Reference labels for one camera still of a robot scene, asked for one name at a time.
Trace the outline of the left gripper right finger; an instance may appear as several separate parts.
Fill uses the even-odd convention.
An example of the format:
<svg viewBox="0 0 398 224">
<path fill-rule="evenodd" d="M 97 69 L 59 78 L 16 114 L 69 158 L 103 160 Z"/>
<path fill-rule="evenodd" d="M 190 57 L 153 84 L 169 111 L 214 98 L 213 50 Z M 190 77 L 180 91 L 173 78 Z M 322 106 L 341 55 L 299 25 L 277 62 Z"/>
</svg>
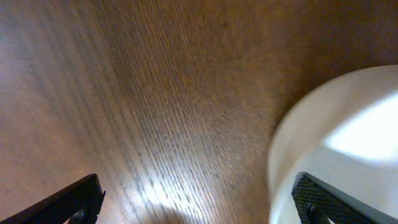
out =
<svg viewBox="0 0 398 224">
<path fill-rule="evenodd" d="M 292 187 L 292 198 L 304 224 L 397 224 L 387 215 L 307 172 L 299 172 Z"/>
</svg>

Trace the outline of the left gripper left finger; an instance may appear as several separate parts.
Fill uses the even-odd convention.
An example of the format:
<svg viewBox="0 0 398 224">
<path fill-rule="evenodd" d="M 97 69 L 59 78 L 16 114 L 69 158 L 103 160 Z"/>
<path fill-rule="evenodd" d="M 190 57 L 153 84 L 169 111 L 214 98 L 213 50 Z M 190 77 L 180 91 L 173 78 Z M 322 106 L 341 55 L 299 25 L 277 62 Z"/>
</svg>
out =
<svg viewBox="0 0 398 224">
<path fill-rule="evenodd" d="M 89 174 L 1 223 L 96 223 L 105 195 Z"/>
</svg>

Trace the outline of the white small bowl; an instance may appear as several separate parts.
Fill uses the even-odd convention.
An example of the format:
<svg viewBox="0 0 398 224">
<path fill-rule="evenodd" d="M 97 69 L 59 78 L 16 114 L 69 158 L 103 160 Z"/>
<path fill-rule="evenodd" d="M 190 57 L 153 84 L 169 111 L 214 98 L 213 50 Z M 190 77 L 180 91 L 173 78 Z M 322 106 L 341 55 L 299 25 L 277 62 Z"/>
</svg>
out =
<svg viewBox="0 0 398 224">
<path fill-rule="evenodd" d="M 291 194 L 307 172 L 397 216 L 397 66 L 334 78 L 284 116 L 267 158 L 271 223 L 298 223 Z"/>
</svg>

